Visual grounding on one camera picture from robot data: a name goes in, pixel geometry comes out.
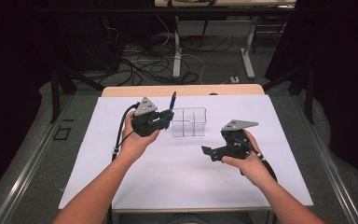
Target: transparent container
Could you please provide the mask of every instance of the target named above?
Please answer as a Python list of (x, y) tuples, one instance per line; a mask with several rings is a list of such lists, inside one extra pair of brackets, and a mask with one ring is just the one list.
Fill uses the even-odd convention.
[(186, 107), (173, 109), (172, 136), (203, 136), (206, 123), (204, 107)]

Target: desk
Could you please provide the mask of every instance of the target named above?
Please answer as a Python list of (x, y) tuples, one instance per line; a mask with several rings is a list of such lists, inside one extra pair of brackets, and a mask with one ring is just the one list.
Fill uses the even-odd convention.
[[(157, 106), (168, 106), (173, 91), (177, 92), (175, 107), (197, 105), (207, 109), (205, 135), (172, 137), (170, 129), (161, 131), (158, 140), (128, 171), (113, 200), (115, 212), (269, 210), (264, 195), (241, 176), (238, 169), (212, 162), (200, 148), (201, 145), (224, 145), (221, 127), (231, 119), (244, 118), (259, 122), (249, 130), (257, 138), (280, 183), (303, 204), (313, 205), (269, 97), (258, 85), (236, 85), (236, 92), (230, 87), (107, 88), (95, 107), (59, 207), (63, 208), (110, 162), (125, 109), (143, 96)], [(208, 96), (211, 92), (220, 95)], [(235, 118), (222, 118), (227, 113), (224, 108)]]
[[(167, 7), (168, 0), (155, 0), (156, 7)], [(217, 0), (214, 7), (269, 7), (295, 4), (296, 0)], [(172, 0), (173, 7), (207, 7), (205, 3), (185, 3)], [(175, 31), (175, 57), (173, 64), (173, 77), (180, 76), (182, 49), (180, 47), (181, 35), (202, 35), (204, 21), (179, 21), (176, 17), (177, 31)], [(241, 49), (241, 57), (245, 66), (246, 75), (255, 78), (255, 72), (249, 58), (250, 48), (255, 35), (257, 17), (251, 21), (209, 21), (204, 35), (234, 35), (246, 36), (246, 46)]]

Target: human hand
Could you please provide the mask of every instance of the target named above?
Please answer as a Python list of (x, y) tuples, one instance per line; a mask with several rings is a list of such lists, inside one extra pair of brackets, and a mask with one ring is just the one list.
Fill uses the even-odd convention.
[(134, 116), (134, 112), (131, 111), (125, 118), (124, 130), (121, 133), (121, 150), (118, 153), (117, 158), (127, 161), (129, 164), (133, 164), (137, 161), (145, 152), (147, 146), (156, 140), (159, 134), (159, 130), (154, 131), (147, 137), (141, 137), (138, 133), (133, 131), (131, 125), (131, 119)]
[[(257, 142), (255, 141), (255, 138), (246, 130), (244, 131), (255, 150), (261, 152)], [(262, 184), (266, 184), (271, 179), (273, 180), (267, 168), (264, 166), (261, 160), (258, 159), (254, 152), (252, 152), (251, 155), (249, 155), (245, 160), (225, 156), (222, 158), (222, 162), (241, 169), (242, 173), (248, 177), (248, 179), (255, 186), (259, 188)]]

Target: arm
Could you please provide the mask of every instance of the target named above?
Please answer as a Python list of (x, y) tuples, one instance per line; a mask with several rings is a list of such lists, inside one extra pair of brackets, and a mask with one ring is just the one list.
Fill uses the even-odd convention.
[[(255, 138), (248, 132), (246, 132), (246, 135), (254, 148), (260, 151)], [(246, 158), (246, 160), (224, 157), (223, 162), (240, 168), (242, 173), (255, 186), (260, 188), (281, 223), (324, 223), (279, 185), (254, 153)]]
[(133, 133), (130, 112), (125, 118), (122, 136), (128, 136), (121, 145), (121, 150), (94, 180), (83, 188), (59, 213), (54, 223), (102, 223), (124, 175), (132, 164), (145, 152), (146, 147), (154, 142), (159, 131), (150, 136), (141, 137)]

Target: white sheet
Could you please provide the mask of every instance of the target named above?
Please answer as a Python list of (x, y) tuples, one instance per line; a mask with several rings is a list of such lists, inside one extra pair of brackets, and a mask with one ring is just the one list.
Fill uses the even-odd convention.
[[(148, 97), (158, 111), (171, 97)], [(79, 149), (59, 208), (110, 162), (124, 111), (142, 97), (101, 97)], [(258, 188), (240, 171), (202, 153), (201, 146), (222, 147), (220, 131), (232, 119), (256, 121), (247, 129), (257, 140), (278, 182), (304, 205), (313, 205), (303, 177), (267, 95), (178, 96), (175, 107), (205, 107), (205, 135), (173, 137), (161, 131), (128, 171), (112, 206), (120, 209), (254, 209), (269, 207)]]

